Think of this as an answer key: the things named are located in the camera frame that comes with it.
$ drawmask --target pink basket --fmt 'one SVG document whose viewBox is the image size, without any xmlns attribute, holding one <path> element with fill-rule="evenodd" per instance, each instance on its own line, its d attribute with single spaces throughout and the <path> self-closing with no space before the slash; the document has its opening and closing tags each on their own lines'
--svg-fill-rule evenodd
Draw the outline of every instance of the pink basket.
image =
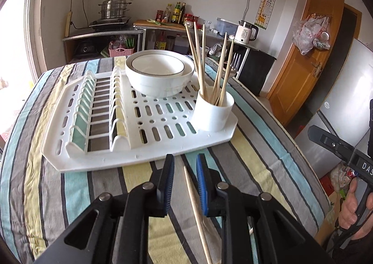
<svg viewBox="0 0 373 264">
<path fill-rule="evenodd" d="M 110 57 L 130 56 L 134 51 L 135 51 L 135 48 L 132 48 L 132 49 L 124 49 L 124 48 L 110 49 L 110 47 L 109 47 Z"/>
</svg>

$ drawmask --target striped tablecloth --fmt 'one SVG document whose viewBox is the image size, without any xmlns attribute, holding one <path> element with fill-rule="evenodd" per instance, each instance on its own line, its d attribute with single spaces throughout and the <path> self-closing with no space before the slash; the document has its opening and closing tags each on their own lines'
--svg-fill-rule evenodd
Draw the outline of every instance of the striped tablecloth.
<svg viewBox="0 0 373 264">
<path fill-rule="evenodd" d="M 0 173 L 0 233 L 21 261 L 31 263 L 102 192 L 118 195 L 149 180 L 155 161 L 122 168 L 60 174 L 41 155 L 47 122 L 62 88 L 82 76 L 123 67 L 125 58 L 103 58 L 45 72 L 25 102 L 10 134 Z M 212 85 L 216 65 L 208 61 Z M 183 174 L 185 164 L 197 187 L 195 159 L 204 153 L 210 168 L 240 191 L 271 193 L 315 235 L 329 201 L 294 141 L 247 89 L 230 79 L 238 126 L 230 142 L 175 158 L 171 209 L 150 218 L 149 263 L 206 263 Z M 214 263 L 220 260 L 221 220 L 206 219 L 207 241 Z"/>
</svg>

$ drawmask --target white plastic dish rack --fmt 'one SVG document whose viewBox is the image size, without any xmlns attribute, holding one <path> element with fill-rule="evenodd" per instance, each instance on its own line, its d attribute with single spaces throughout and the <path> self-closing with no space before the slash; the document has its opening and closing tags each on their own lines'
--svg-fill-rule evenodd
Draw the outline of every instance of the white plastic dish rack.
<svg viewBox="0 0 373 264">
<path fill-rule="evenodd" d="M 154 161 L 229 141 L 231 112 L 220 132 L 190 123 L 198 93 L 193 75 L 177 95 L 156 99 L 132 88 L 118 66 L 66 85 L 49 120 L 42 154 L 60 172 L 107 169 Z"/>
</svg>

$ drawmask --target white utensil cup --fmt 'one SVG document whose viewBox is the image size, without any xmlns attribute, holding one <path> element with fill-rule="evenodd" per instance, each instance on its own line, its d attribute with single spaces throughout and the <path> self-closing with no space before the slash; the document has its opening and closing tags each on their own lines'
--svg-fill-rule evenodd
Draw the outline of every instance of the white utensil cup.
<svg viewBox="0 0 373 264">
<path fill-rule="evenodd" d="M 208 98 L 212 92 L 211 86 L 206 86 Z M 195 129 L 217 132 L 224 128 L 229 114 L 232 111 L 234 99 L 232 95 L 225 92 L 221 107 L 205 101 L 198 92 L 197 101 L 191 123 Z"/>
</svg>

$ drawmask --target plastic bag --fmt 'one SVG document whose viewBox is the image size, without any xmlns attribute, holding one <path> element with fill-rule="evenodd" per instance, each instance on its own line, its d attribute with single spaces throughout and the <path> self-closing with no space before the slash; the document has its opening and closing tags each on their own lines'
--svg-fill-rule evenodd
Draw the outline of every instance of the plastic bag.
<svg viewBox="0 0 373 264">
<path fill-rule="evenodd" d="M 115 41 L 113 42 L 113 48 L 112 49 L 118 49 L 118 48 L 127 48 L 126 47 L 127 38 L 125 35 L 120 35 Z"/>
<path fill-rule="evenodd" d="M 307 20 L 295 23 L 293 43 L 303 56 L 314 46 L 319 49 L 330 49 L 329 41 L 321 38 L 321 34 L 328 29 L 329 19 L 326 15 L 312 14 Z"/>
<path fill-rule="evenodd" d="M 351 179 L 354 176 L 353 170 L 350 167 L 343 163 L 339 163 L 330 172 L 330 180 L 332 182 L 334 191 L 340 192 L 340 190 L 343 188 L 347 188 L 348 190 L 348 184 L 351 182 Z"/>
<path fill-rule="evenodd" d="M 223 45 L 221 43 L 216 43 L 214 46 L 212 46 L 208 52 L 210 56 L 216 56 L 220 57 L 221 56 L 221 49 Z"/>
</svg>

